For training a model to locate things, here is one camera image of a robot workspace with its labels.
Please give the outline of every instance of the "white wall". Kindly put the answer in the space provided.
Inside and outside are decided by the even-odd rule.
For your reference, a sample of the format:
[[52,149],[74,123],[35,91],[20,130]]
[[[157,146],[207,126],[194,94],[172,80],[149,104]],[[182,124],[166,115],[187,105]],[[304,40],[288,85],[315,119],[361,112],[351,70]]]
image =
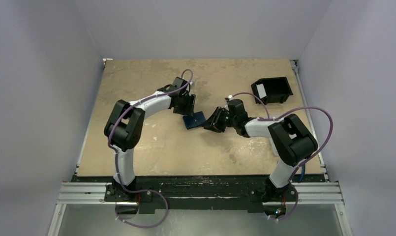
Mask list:
[[331,0],[75,0],[104,58],[291,58]]
[[72,0],[0,0],[0,235],[46,235],[102,73]]
[[324,159],[354,234],[396,236],[396,0],[333,0],[300,66],[308,103],[335,120]]

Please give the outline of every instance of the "open black container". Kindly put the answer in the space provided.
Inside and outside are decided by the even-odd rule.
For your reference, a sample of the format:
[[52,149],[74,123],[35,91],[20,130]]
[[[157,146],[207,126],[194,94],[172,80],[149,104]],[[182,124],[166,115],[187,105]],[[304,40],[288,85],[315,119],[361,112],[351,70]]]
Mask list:
[[[261,92],[263,97],[260,97],[257,85],[263,85],[262,88],[264,88],[266,96]],[[251,85],[251,90],[264,104],[276,102],[284,103],[290,95],[293,95],[286,77],[260,79]]]

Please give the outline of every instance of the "blue cable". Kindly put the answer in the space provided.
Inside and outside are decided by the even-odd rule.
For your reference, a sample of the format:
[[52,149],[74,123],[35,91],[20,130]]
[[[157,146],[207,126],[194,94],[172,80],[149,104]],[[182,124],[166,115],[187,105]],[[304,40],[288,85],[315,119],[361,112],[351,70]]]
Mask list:
[[302,166],[301,177],[299,177],[299,182],[302,181],[302,179],[304,178],[304,175],[305,175],[305,164]]

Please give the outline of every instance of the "wooden tabletop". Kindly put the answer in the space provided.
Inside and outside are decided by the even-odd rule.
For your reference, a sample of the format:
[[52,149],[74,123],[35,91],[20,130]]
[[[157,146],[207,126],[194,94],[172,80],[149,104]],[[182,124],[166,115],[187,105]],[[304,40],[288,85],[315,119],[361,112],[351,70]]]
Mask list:
[[[260,78],[286,76],[293,95],[283,103],[268,104],[271,116],[303,106],[301,93],[288,59],[153,59],[108,60],[88,127],[78,176],[112,176],[113,151],[107,147],[104,126],[119,99],[138,100],[171,84],[189,68],[196,83],[195,112],[206,118],[225,97],[241,91]],[[250,117],[265,117],[261,105],[249,95],[244,102]],[[296,112],[309,127],[305,111]],[[203,128],[186,130],[181,115],[159,112],[144,121],[140,142],[134,150],[136,175],[241,175],[271,174],[279,157],[266,138],[244,138],[233,128],[214,133]],[[307,174],[321,173],[319,159],[306,164]]]

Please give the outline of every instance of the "metal frame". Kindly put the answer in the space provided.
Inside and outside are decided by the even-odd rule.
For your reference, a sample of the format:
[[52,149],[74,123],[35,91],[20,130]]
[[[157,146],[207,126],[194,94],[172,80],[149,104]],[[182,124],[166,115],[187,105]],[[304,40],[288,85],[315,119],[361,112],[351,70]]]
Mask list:
[[[298,66],[295,60],[290,60],[292,69],[295,73],[296,80],[298,82],[299,89],[301,91],[301,97],[304,105],[306,106],[306,98],[304,90],[301,85],[299,78]],[[317,138],[315,129],[312,123],[312,117],[309,110],[306,111],[306,115],[309,122],[309,127],[312,134]],[[79,155],[78,164],[76,166],[76,172],[79,167],[80,159],[82,157],[83,146]],[[341,194],[341,189],[338,183],[331,183],[328,180],[327,169],[322,157],[322,154],[318,154],[321,170],[324,174],[325,183],[293,183],[296,190],[299,192],[298,204],[334,204],[337,212],[337,219],[341,227],[341,231],[344,236],[352,236],[352,231],[349,226],[345,208],[344,200]],[[48,236],[56,236],[59,233],[61,222],[63,219],[64,212],[67,204],[118,204],[118,205],[137,205],[136,202],[105,202],[105,190],[107,183],[62,183],[59,198],[57,201],[56,209],[53,215],[52,223],[50,225]],[[263,203],[263,205],[277,205],[278,202]]]

